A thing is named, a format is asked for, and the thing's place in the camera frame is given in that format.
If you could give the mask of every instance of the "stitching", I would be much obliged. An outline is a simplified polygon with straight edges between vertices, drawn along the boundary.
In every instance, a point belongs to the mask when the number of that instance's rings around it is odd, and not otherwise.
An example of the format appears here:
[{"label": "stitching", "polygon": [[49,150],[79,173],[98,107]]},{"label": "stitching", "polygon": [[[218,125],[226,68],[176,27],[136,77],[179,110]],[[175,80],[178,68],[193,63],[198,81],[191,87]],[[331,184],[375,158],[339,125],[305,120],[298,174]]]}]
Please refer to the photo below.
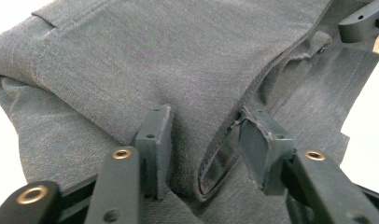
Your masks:
[{"label": "stitching", "polygon": [[230,169],[236,164],[236,162],[239,159],[239,156],[240,156],[240,154],[237,153],[237,152],[235,152],[233,154],[232,160],[228,163],[226,169],[224,169],[224,172],[222,172],[222,174],[219,177],[218,181],[216,181],[216,184],[214,184],[214,186],[209,191],[207,191],[206,193],[203,193],[203,198],[204,199],[207,199],[210,195],[212,195],[214,193],[214,191],[216,191],[218,189],[218,186],[221,183],[223,183],[224,177],[228,174],[228,172],[230,171]]},{"label": "stitching", "polygon": [[[320,14],[320,17],[315,21],[315,25],[311,28],[311,30],[309,30],[308,33],[306,33],[302,38],[299,39],[299,41],[297,43],[295,43],[293,46],[287,48],[286,50],[284,50],[281,54],[279,54],[278,56],[276,56],[270,63],[268,63],[267,66],[265,66],[266,69],[264,69],[263,71],[261,71],[261,74],[262,75],[259,75],[257,76],[257,79],[255,80],[255,83],[252,84],[251,86],[251,89],[250,89],[250,92],[247,94],[246,98],[244,99],[241,107],[243,107],[244,105],[247,104],[248,100],[250,99],[250,97],[253,95],[254,91],[259,87],[259,84],[260,82],[268,75],[268,73],[273,69],[274,66],[276,66],[276,64],[278,64],[278,62],[282,61],[283,60],[283,57],[284,56],[287,56],[287,54],[289,54],[292,50],[294,50],[295,48],[297,48],[317,27],[317,25],[319,24],[319,22],[321,21],[321,19],[325,16],[327,10],[330,8],[330,5],[331,5],[332,1],[329,1],[328,3],[328,6],[324,9],[324,11]],[[208,156],[207,160],[203,161],[205,162],[205,164],[202,166],[202,169],[201,171],[198,173],[198,188],[199,188],[199,191],[201,193],[203,193],[202,191],[202,183],[201,183],[201,177],[206,169],[206,167],[209,165],[210,163],[210,160],[213,158],[214,154],[216,152],[218,152],[218,149],[219,149],[219,145],[222,143],[222,141],[227,137],[227,134],[228,132],[230,131],[231,129],[228,128],[227,131],[223,134],[223,136],[221,137],[221,139],[218,141],[218,144],[214,147],[214,149],[211,151],[211,155]]]},{"label": "stitching", "polygon": [[66,34],[67,31],[69,31],[71,28],[73,28],[77,24],[81,24],[82,22],[87,20],[89,17],[93,16],[94,14],[98,13],[99,11],[104,10],[106,7],[110,6],[113,3],[115,3],[115,1],[101,0],[97,4],[95,4],[94,6],[90,7],[88,10],[84,10],[83,13],[81,13],[80,15],[78,15],[76,17],[75,20],[68,20],[68,21],[64,22],[61,25],[61,27],[62,27],[61,29],[56,29],[56,30],[52,29],[51,30],[51,31],[54,30],[55,32],[51,33],[51,38],[48,41],[48,43],[46,43],[46,46],[42,50],[40,50],[38,54],[36,54],[35,62],[33,63],[33,68],[35,71],[35,78],[37,80],[37,84],[42,86],[43,89],[47,89],[46,82],[43,80],[42,77],[40,77],[38,75],[37,68],[41,64],[42,56],[45,55],[45,53],[52,46],[54,41],[56,41],[56,39],[58,37]]}]

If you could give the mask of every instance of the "gray trousers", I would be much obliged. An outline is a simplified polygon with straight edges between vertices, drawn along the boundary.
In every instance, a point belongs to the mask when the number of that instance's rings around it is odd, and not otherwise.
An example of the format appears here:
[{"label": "gray trousers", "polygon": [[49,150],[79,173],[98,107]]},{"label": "gray trousers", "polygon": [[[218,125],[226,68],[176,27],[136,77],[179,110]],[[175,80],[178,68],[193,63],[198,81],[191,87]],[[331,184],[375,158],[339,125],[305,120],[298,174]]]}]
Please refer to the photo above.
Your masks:
[{"label": "gray trousers", "polygon": [[344,119],[379,60],[344,45],[350,0],[58,0],[0,35],[0,104],[28,181],[62,189],[98,173],[147,112],[174,109],[168,197],[147,223],[287,223],[284,197],[249,181],[227,132],[264,106],[299,149],[341,161]]}]

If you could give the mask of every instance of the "wrinkled cloth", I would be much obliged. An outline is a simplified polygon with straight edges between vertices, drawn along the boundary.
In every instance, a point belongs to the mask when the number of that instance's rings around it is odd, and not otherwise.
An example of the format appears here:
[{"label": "wrinkled cloth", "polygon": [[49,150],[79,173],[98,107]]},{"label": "wrinkled cloth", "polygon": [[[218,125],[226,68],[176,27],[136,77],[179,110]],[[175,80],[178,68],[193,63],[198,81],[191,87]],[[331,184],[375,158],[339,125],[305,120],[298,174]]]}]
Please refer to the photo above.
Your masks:
[{"label": "wrinkled cloth", "polygon": [[170,104],[171,191],[146,201],[145,221],[288,222],[283,198],[248,180],[230,127],[260,104],[298,147],[340,161],[342,122],[379,57],[337,36],[339,18],[363,5],[330,4],[60,0],[34,12],[0,35],[0,104],[26,178],[66,189],[97,174],[149,110]]}]

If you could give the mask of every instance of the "brass screw insert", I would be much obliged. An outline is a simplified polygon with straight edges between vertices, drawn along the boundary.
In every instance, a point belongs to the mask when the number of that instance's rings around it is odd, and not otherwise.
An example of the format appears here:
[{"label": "brass screw insert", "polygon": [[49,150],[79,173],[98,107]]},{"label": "brass screw insert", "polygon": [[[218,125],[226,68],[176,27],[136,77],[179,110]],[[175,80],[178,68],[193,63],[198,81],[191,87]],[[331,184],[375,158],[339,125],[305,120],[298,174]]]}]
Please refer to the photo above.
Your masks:
[{"label": "brass screw insert", "polygon": [[307,151],[305,155],[307,158],[314,161],[323,161],[326,159],[326,156],[316,151]]},{"label": "brass screw insert", "polygon": [[[36,191],[37,191],[36,195],[32,195],[32,196],[29,195],[30,193],[36,192]],[[20,203],[20,204],[35,203],[41,200],[42,198],[44,198],[47,195],[47,193],[48,193],[48,189],[45,186],[40,185],[31,189],[28,189],[24,193],[22,193],[18,197],[17,203]]]},{"label": "brass screw insert", "polygon": [[132,152],[129,149],[120,149],[113,153],[113,158],[117,160],[123,160],[130,157],[131,154]]}]

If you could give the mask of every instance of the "black bracket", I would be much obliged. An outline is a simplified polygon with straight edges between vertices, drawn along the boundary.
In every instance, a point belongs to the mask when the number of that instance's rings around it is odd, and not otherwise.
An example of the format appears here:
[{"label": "black bracket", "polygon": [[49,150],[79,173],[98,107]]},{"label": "black bracket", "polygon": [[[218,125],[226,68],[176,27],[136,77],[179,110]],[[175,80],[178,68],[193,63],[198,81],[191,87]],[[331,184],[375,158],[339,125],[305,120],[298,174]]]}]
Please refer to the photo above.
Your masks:
[{"label": "black bracket", "polygon": [[296,150],[293,138],[264,110],[242,110],[239,141],[250,178],[266,195],[288,189],[293,223],[379,223],[378,209],[332,159]]},{"label": "black bracket", "polygon": [[98,176],[62,193],[51,181],[30,183],[0,206],[0,224],[141,223],[144,195],[163,199],[166,193],[172,122],[169,105],[154,108],[132,147],[105,154]]},{"label": "black bracket", "polygon": [[379,0],[375,0],[339,23],[341,40],[356,43],[379,34]]}]

